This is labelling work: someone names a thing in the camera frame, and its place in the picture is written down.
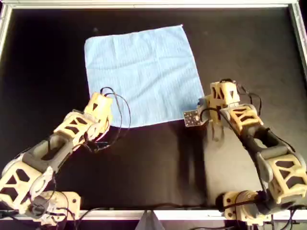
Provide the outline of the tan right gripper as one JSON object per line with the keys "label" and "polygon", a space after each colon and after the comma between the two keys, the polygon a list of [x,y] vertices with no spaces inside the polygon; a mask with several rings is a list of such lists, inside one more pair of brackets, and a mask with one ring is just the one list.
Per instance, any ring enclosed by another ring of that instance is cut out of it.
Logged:
{"label": "tan right gripper", "polygon": [[237,91],[236,82],[232,80],[222,80],[210,84],[211,93],[204,98],[199,99],[198,114],[202,122],[212,120],[220,123],[221,116],[207,108],[217,110],[237,105],[240,102],[240,97]]}

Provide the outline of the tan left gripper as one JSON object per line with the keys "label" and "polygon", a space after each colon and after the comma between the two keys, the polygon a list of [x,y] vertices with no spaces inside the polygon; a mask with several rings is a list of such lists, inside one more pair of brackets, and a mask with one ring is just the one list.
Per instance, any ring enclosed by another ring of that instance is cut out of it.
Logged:
{"label": "tan left gripper", "polygon": [[85,107],[84,115],[96,124],[96,132],[106,132],[111,125],[113,119],[111,113],[112,102],[111,98],[95,92]]}

